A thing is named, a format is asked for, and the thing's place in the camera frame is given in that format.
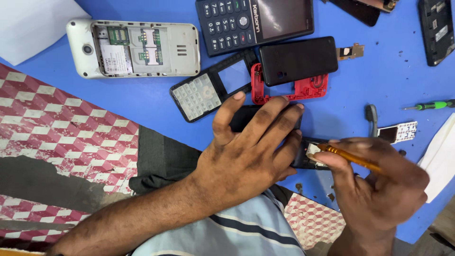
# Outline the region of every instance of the blue work surface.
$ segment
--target blue work surface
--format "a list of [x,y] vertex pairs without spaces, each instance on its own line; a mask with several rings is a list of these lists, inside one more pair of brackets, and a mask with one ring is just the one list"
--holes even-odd
[[[199,27],[194,0],[76,2],[93,19],[181,22]],[[337,47],[358,42],[365,45],[365,56],[339,63],[339,70],[329,76],[330,89],[324,98],[302,101],[306,106],[303,135],[325,139],[366,137],[369,124],[364,118],[364,107],[372,103],[378,109],[380,127],[419,122],[414,140],[395,145],[417,162],[453,109],[419,112],[401,108],[455,98],[455,54],[438,67],[427,66],[416,1],[400,1],[391,14],[381,14],[375,27],[368,27],[330,2],[323,4],[319,0],[314,0],[314,17],[315,33],[305,38],[333,36]],[[209,59],[203,41],[200,42],[203,69],[227,57]],[[10,66],[4,60],[0,62]],[[187,123],[169,96],[169,88],[184,77],[83,79],[76,73],[66,36],[14,68],[199,150],[204,150],[212,140],[214,114]],[[284,94],[290,88],[290,85],[274,87],[272,93]],[[361,168],[356,171],[362,176],[368,174]],[[339,209],[327,197],[333,193],[330,172],[299,170],[281,184],[297,191],[296,183],[302,184],[304,196]],[[397,237],[415,243],[454,193],[455,180],[431,204],[424,205],[401,225]]]

